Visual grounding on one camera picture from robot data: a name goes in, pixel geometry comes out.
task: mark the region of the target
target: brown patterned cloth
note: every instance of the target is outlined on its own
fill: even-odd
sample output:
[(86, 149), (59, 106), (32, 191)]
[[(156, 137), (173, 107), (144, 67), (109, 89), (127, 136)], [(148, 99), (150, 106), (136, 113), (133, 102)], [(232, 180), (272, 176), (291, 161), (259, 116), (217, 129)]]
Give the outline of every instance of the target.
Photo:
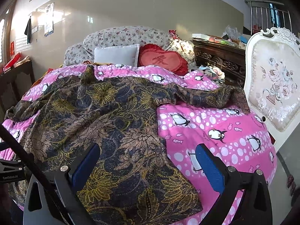
[[(202, 210), (158, 136), (157, 107), (178, 99), (218, 108), (232, 101), (249, 112), (241, 88), (201, 91), (136, 77), (98, 81), (87, 66), (80, 78), (58, 79), (36, 101), (20, 101), (6, 118), (20, 122), (40, 110), (20, 144), (43, 172), (70, 164), (91, 143), (100, 146), (99, 161), (77, 193), (97, 224), (170, 224)], [(24, 205), (27, 187), (28, 181), (11, 183), (10, 195)]]

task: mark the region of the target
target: floral blanket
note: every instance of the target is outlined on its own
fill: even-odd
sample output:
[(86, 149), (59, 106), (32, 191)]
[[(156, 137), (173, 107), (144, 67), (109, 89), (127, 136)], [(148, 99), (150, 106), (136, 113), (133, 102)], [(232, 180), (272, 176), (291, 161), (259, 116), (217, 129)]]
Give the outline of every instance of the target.
[[(55, 80), (69, 75), (81, 75), (86, 67), (86, 65), (77, 65), (54, 70), (22, 99), (36, 100)], [(132, 76), (163, 85), (176, 83), (186, 89), (209, 91), (218, 88), (201, 72), (194, 71), (179, 77), (165, 69), (153, 66), (139, 68), (122, 65), (98, 66), (94, 67), (94, 75), (98, 80)], [(3, 125), (20, 141), (38, 113), (39, 111), (28, 120), (18, 123), (7, 119)], [(205, 143), (210, 151), (220, 157), (227, 166), (233, 165), (244, 172), (254, 172), (259, 168), (264, 172), (268, 183), (272, 181), (277, 163), (275, 150), (265, 124), (253, 112), (245, 115), (236, 105), (206, 108), (178, 102), (177, 105), (166, 104), (157, 108), (157, 126), (159, 136), (166, 140), (169, 159), (197, 189), (203, 207), (202, 211), (174, 225), (199, 224), (218, 197), (218, 193), (213, 191), (205, 174), (193, 159), (193, 153), (199, 143)], [(13, 156), (10, 149), (0, 153), (0, 158), (7, 160)], [(241, 197), (242, 192), (238, 192), (224, 224), (230, 223)]]

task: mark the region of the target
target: white ornate headboard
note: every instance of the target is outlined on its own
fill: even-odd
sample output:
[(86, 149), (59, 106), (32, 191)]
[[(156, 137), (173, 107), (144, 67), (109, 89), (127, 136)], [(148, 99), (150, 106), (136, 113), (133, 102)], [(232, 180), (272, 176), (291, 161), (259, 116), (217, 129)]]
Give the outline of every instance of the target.
[(286, 28), (256, 33), (246, 48), (244, 90), (275, 139), (276, 151), (300, 122), (300, 40)]

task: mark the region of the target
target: red cloth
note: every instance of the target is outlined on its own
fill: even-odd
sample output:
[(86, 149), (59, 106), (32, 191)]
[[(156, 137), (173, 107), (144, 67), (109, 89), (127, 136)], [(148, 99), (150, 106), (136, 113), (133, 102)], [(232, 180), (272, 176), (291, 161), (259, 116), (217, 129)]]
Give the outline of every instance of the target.
[(146, 44), (139, 50), (138, 66), (157, 65), (179, 76), (188, 72), (188, 63), (178, 52), (164, 51), (154, 44)]

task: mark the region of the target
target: wooden table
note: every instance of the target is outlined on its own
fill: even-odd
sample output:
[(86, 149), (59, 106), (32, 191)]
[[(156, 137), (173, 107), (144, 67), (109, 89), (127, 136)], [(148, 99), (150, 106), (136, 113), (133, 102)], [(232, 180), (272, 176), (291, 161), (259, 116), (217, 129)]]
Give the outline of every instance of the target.
[(216, 66), (225, 73), (225, 84), (244, 87), (245, 50), (206, 40), (193, 40), (197, 66)]
[(6, 112), (7, 109), (3, 105), (1, 96), (5, 92), (7, 84), (11, 85), (11, 89), (13, 91), (15, 100), (17, 102), (19, 102), (21, 99), (16, 82), (15, 82), (17, 75), (21, 72), (25, 73), (27, 75), (30, 75), (31, 84), (33, 84), (35, 82), (35, 77), (33, 74), (31, 61), (23, 63), (20, 66), (18, 66), (16, 68), (12, 68), (9, 71), (7, 71), (6, 73), (0, 75), (0, 86), (1, 86), (0, 87), (0, 107), (2, 108), (4, 113)]

